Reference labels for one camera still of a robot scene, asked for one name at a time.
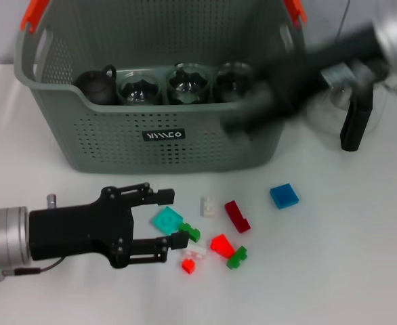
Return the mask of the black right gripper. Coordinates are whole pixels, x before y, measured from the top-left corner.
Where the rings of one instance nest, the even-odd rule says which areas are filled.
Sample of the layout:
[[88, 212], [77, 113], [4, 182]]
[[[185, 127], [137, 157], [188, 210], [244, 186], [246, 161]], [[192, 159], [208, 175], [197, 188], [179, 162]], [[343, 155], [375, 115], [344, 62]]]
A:
[[281, 122], [280, 115], [298, 114], [308, 98], [325, 90], [325, 70], [340, 64], [367, 68], [367, 83], [387, 77], [388, 62], [372, 26], [314, 51], [294, 53], [270, 64], [269, 84], [252, 84], [237, 104], [239, 114], [221, 118], [222, 129], [228, 135], [253, 134]]

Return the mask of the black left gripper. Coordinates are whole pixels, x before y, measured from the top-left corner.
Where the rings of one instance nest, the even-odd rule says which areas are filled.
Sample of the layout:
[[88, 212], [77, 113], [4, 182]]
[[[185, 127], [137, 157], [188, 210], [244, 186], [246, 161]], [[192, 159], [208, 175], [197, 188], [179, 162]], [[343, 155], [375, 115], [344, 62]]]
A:
[[28, 245], [35, 261], [97, 253], [115, 269], [129, 264], [165, 263], [170, 250], [188, 246], [184, 231], [169, 236], [133, 240], [130, 207], [170, 205], [173, 189], [154, 191], [149, 183], [129, 188], [106, 187], [100, 197], [89, 204], [31, 211], [28, 215]]

